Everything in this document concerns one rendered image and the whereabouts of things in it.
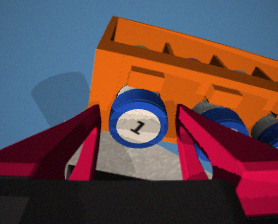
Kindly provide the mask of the blue screw cap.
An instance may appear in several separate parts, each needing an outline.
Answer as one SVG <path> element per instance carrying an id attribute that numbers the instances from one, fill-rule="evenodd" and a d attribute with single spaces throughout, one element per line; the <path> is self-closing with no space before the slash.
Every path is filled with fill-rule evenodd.
<path id="1" fill-rule="evenodd" d="M 163 100 L 146 89 L 131 89 L 113 101 L 108 128 L 111 136 L 129 148 L 147 148 L 159 143 L 168 131 Z"/>
<path id="2" fill-rule="evenodd" d="M 242 119 L 239 117 L 239 115 L 228 108 L 213 108 L 210 110 L 207 110 L 203 112 L 202 114 L 203 117 L 212 120 L 216 123 L 219 123 L 223 126 L 226 126 L 228 128 L 231 128 L 235 131 L 239 131 L 241 133 L 246 134 L 247 136 L 250 136 L 249 131 L 245 124 L 243 123 Z M 194 142 L 193 142 L 194 143 Z M 197 152 L 197 155 L 200 159 L 210 162 L 206 156 L 202 153 L 202 151 L 195 145 L 195 149 Z"/>
<path id="3" fill-rule="evenodd" d="M 257 140 L 278 148 L 278 123 L 275 123 L 266 128 L 258 136 Z"/>

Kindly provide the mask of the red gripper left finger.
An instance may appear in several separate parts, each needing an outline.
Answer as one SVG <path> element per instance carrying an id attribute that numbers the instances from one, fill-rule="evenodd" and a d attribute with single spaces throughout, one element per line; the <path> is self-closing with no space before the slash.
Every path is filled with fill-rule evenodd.
<path id="1" fill-rule="evenodd" d="M 101 113 L 95 104 L 75 117 L 0 150 L 0 175 L 66 180 L 68 161 L 82 145 L 69 180 L 94 180 Z"/>

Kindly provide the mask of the orange tube rack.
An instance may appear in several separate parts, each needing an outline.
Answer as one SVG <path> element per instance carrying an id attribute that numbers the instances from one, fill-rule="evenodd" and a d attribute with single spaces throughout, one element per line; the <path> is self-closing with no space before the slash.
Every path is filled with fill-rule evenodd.
<path id="1" fill-rule="evenodd" d="M 206 99 L 209 104 L 235 111 L 252 137 L 252 127 L 262 117 L 272 114 L 278 119 L 276 81 L 277 60 L 112 16 L 96 48 L 88 108 L 99 104 L 101 130 L 109 131 L 112 103 L 119 90 L 128 84 L 159 93 L 169 124 L 161 141 L 177 143 L 177 104 L 192 109 Z"/>

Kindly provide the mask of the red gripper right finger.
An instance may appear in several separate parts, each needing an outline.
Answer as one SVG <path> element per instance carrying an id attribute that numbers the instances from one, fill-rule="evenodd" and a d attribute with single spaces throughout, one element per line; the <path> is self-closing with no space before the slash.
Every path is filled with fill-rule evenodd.
<path id="1" fill-rule="evenodd" d="M 212 179 L 234 185 L 246 217 L 278 215 L 278 148 L 183 104 L 177 104 L 175 127 L 183 180 L 209 179 L 195 143 L 212 165 Z"/>

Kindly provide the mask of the blue flat mat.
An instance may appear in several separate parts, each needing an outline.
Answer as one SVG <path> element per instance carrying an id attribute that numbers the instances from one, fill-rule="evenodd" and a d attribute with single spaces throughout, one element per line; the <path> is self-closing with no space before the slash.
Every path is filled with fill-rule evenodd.
<path id="1" fill-rule="evenodd" d="M 278 61 L 278 0 L 0 0 L 0 150 L 88 106 L 112 16 Z"/>

